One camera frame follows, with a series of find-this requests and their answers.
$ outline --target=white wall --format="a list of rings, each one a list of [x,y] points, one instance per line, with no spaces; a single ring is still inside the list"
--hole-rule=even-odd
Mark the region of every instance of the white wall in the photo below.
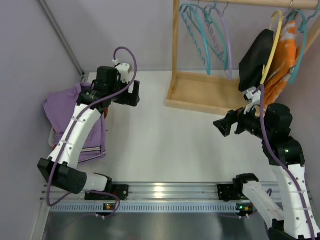
[[[134,52],[140,70],[171,69],[173,0],[46,1],[85,70],[95,72],[101,65],[112,65],[113,51],[118,46],[126,46]],[[181,3],[197,2],[182,0]],[[225,6],[217,5],[221,11]],[[230,31],[234,69],[238,69],[258,34],[270,27],[271,15],[277,9],[229,5],[225,20]],[[217,14],[212,16],[221,26]],[[181,17],[179,23],[178,67],[202,70],[202,62]],[[132,63],[128,54],[119,52],[119,58]],[[216,57],[212,57],[211,62],[214,69],[222,69]]]
[[[305,54],[295,82],[288,85],[279,102],[293,115],[292,136],[301,143],[306,161],[306,180],[320,211],[320,38]]]
[[[48,156],[49,92],[80,81],[35,0],[0,3],[0,239],[30,238]]]

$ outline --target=gray floor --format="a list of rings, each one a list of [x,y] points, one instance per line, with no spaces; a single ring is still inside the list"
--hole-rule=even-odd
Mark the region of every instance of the gray floor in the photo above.
[[[259,214],[230,219],[213,213],[124,213],[68,223],[83,213],[50,213],[42,240],[268,240]]]

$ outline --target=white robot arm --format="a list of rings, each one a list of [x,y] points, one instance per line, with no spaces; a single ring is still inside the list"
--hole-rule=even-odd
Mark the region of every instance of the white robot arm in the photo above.
[[[268,106],[264,118],[263,109],[260,109],[262,117],[256,117],[255,105],[261,100],[261,92],[264,93],[264,87],[261,88],[261,91],[252,88],[244,92],[248,106],[229,111],[224,119],[213,124],[225,137],[230,134],[231,126],[237,123],[235,134],[247,131],[262,139],[263,152],[279,185],[283,210],[273,202],[252,173],[233,179],[235,195],[245,196],[253,203],[267,225],[271,240],[319,240],[320,229],[306,187],[303,150],[299,142],[290,136],[293,120],[290,109],[274,103]]]
[[[41,158],[38,162],[38,168],[48,185],[73,194],[110,190],[110,177],[81,172],[76,168],[91,129],[111,102],[132,107],[138,105],[140,83],[134,81],[133,91],[129,93],[130,85],[126,83],[129,70],[130,65],[126,63],[118,63],[116,67],[101,66],[91,88],[81,91],[73,116],[60,142],[47,159]]]

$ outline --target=yellow hanger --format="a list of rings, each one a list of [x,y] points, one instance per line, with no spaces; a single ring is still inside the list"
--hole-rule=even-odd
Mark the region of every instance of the yellow hanger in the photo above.
[[[270,70],[272,61],[273,61],[274,56],[275,56],[275,52],[276,52],[276,49],[277,49],[277,45],[278,45],[278,42],[279,42],[280,33],[281,33],[281,28],[282,28],[282,22],[283,22],[283,20],[284,20],[284,15],[282,14],[282,11],[280,11],[280,10],[275,11],[274,14],[272,15],[270,30],[272,29],[272,24],[274,23],[274,21],[275,21],[275,19],[276,19],[276,16],[277,16],[278,14],[279,14],[278,28],[277,28],[277,30],[276,30],[276,34],[275,34],[275,38],[274,38],[274,42],[273,42],[273,46],[272,46],[272,49],[271,49],[271,53],[270,53],[270,56],[269,56],[268,63],[267,63],[266,66],[263,65],[263,69],[262,69],[262,79],[261,79],[260,84],[264,84],[265,81],[266,81],[266,79],[267,79],[267,75],[268,75],[268,73],[269,73],[269,70]]]

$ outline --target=metal track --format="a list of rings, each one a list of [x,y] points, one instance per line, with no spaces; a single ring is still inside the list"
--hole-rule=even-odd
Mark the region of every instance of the metal track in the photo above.
[[[112,213],[107,203],[60,203],[51,208],[59,213]],[[239,213],[236,203],[134,203],[121,202],[117,213]]]
[[[224,202],[219,200],[217,185],[221,182],[204,183],[142,183],[142,182],[115,182],[114,184],[129,185],[126,200],[121,202],[121,213],[237,213],[237,204],[250,203],[248,200]],[[275,182],[263,183],[265,191],[272,189],[272,199],[281,202],[278,184]],[[57,201],[66,192],[51,188],[50,200]],[[46,199],[45,186],[41,201]],[[85,192],[71,194],[57,206],[51,208],[53,212],[110,212],[104,209],[104,204],[114,201],[86,201]]]
[[[33,226],[30,240],[42,240],[45,232],[50,207],[45,202],[40,203],[38,216]]]

